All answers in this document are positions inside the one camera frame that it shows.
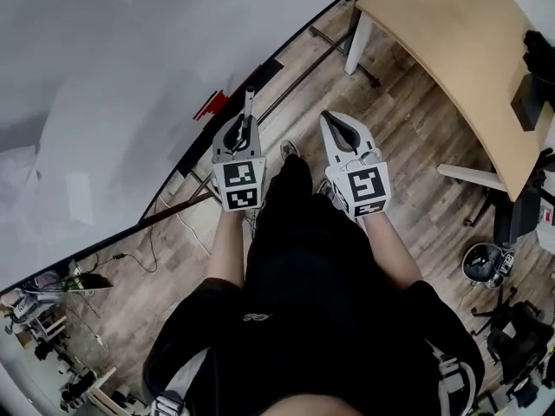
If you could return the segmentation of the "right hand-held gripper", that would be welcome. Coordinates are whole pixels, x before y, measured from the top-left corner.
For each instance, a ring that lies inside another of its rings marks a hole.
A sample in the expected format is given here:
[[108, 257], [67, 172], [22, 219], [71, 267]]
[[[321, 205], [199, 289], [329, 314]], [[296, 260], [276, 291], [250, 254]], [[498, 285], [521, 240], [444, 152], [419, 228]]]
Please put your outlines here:
[[348, 218], [383, 212], [391, 199], [387, 163], [369, 129], [336, 111], [320, 114], [329, 166], [325, 175]]

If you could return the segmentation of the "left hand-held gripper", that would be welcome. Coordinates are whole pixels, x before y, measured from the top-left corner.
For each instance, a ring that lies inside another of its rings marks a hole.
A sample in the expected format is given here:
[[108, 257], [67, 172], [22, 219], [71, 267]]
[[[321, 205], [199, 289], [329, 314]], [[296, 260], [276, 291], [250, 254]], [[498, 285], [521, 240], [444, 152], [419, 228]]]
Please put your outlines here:
[[226, 211], [261, 206], [265, 157], [255, 118], [238, 114], [217, 132], [212, 141], [212, 170]]

